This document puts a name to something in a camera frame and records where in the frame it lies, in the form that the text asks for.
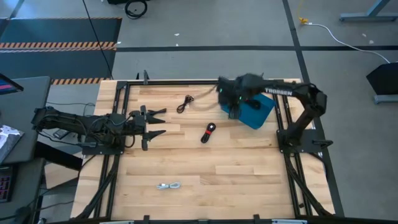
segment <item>white cable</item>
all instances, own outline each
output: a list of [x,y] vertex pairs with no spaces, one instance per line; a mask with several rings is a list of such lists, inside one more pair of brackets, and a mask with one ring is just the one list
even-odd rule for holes
[[376,54],[376,55],[380,56],[381,58],[383,58],[387,63],[390,63],[390,61],[388,61],[383,55],[381,55],[381,54],[379,54],[379,53],[377,53],[377,52],[373,52],[373,51],[371,51],[371,50],[362,50],[362,49],[353,47],[353,46],[351,46],[351,45],[349,45],[349,44],[343,43],[342,41],[338,40],[338,39],[331,33],[330,29],[327,28],[327,27],[324,26],[324,25],[321,25],[321,24],[313,24],[312,22],[306,22],[305,25],[323,27],[323,28],[325,28],[327,31],[329,31],[329,34],[331,35],[332,38],[334,38],[335,41],[337,41],[337,42],[339,42],[339,43],[341,43],[341,44],[343,44],[343,45],[345,45],[345,46],[347,46],[347,47],[351,47],[352,49],[361,51],[361,52],[368,52],[368,53]]
[[159,190],[164,190],[164,189],[178,189],[181,187],[181,183],[180,182],[174,182],[172,184],[159,184],[158,186],[156,186],[157,189]]

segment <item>blue container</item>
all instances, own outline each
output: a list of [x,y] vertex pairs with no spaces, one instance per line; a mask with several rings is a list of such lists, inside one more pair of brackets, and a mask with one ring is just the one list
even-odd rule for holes
[[[241,109],[241,115],[239,116],[239,120],[252,129],[259,129],[264,124],[269,113],[274,108],[275,102],[274,100],[264,96],[263,94],[258,94],[254,96],[253,99],[260,102],[260,109],[255,110],[248,104],[241,103],[239,105]],[[226,105],[221,105],[221,109],[229,113],[229,109]]]

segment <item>wooden tabletop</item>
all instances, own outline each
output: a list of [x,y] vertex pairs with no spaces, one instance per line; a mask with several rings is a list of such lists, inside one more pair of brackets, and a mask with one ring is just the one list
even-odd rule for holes
[[[112,112],[116,83],[101,82],[95,115]],[[155,116],[166,123],[147,126],[149,131],[164,129],[167,132],[149,142],[148,151],[141,150],[141,137],[136,136],[133,148],[126,149],[121,156],[112,220],[142,220],[144,215],[150,215],[151,220],[250,219],[254,214],[260,214],[261,218],[294,217],[284,158],[275,133],[274,110],[264,125],[254,130],[240,121],[228,119],[218,105],[209,109],[217,102],[213,91],[196,99],[182,114],[176,112],[185,95],[195,97],[211,87],[131,87],[128,111],[139,110],[141,105],[146,105],[148,110],[167,108],[166,114]],[[123,96],[121,93],[119,113]],[[303,108],[295,98],[289,98],[289,103],[295,121]],[[282,103],[281,107],[287,127]],[[203,144],[200,138],[210,122],[217,128]],[[333,213],[323,164],[308,154],[301,154],[301,158],[308,188]],[[84,209],[97,191],[102,162],[103,156],[96,156],[82,170],[72,217]],[[173,182],[181,182],[182,186],[156,188],[158,184]],[[301,191],[297,186],[296,189],[302,202]],[[101,215],[105,214],[107,199],[108,191],[104,194]]]

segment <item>keyboard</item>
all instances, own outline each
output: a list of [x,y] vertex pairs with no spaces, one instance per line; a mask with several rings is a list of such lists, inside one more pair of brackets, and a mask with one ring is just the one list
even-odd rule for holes
[[16,168],[13,166],[0,166],[0,203],[11,200],[12,187],[15,182]]

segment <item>computer monitor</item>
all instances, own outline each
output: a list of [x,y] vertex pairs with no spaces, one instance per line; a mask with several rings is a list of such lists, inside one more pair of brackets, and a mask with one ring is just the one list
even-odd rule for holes
[[0,73],[0,95],[18,91],[24,91],[24,88]]

